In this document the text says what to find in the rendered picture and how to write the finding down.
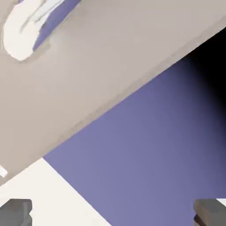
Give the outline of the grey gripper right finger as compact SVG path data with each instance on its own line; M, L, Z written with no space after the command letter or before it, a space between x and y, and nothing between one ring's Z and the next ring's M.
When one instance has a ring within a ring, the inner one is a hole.
M194 226L226 226L226 206L217 199L196 199Z

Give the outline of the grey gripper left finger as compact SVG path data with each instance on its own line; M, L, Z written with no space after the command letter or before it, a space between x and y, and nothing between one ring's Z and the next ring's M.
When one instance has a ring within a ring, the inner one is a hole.
M30 199L9 199L0 207L0 226L32 226Z

